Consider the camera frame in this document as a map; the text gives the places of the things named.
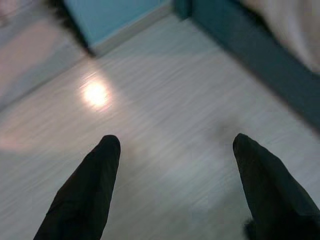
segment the bed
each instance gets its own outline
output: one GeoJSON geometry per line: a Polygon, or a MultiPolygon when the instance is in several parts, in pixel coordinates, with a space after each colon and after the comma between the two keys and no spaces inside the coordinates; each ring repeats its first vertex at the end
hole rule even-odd
{"type": "Polygon", "coordinates": [[[320,131],[319,0],[174,0],[320,131]]]}

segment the dark teal bed frame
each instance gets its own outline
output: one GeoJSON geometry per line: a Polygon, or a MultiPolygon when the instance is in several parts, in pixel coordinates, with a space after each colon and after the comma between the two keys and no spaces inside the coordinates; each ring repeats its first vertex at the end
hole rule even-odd
{"type": "Polygon", "coordinates": [[[180,18],[192,18],[320,132],[320,76],[282,47],[260,17],[236,0],[173,2],[180,18]]]}

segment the laminate flooring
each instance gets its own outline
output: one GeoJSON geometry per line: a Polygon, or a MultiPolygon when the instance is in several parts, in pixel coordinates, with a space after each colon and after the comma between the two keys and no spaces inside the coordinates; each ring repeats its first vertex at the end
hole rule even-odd
{"type": "Polygon", "coordinates": [[[320,206],[320,140],[190,21],[170,15],[0,113],[0,239],[32,239],[103,135],[122,152],[103,240],[244,240],[232,142],[282,159],[320,206]]]}

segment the white bedsheet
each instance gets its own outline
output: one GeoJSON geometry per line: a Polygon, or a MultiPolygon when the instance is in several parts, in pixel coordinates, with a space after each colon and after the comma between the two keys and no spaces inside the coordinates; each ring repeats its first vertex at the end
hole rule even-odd
{"type": "Polygon", "coordinates": [[[260,14],[277,40],[320,74],[320,0],[243,0],[260,14]]]}

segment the light blue wall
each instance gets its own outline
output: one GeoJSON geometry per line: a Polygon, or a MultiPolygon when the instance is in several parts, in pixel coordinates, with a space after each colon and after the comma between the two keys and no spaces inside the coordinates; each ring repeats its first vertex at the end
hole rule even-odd
{"type": "Polygon", "coordinates": [[[161,6],[166,0],[65,0],[89,45],[161,6]]]}

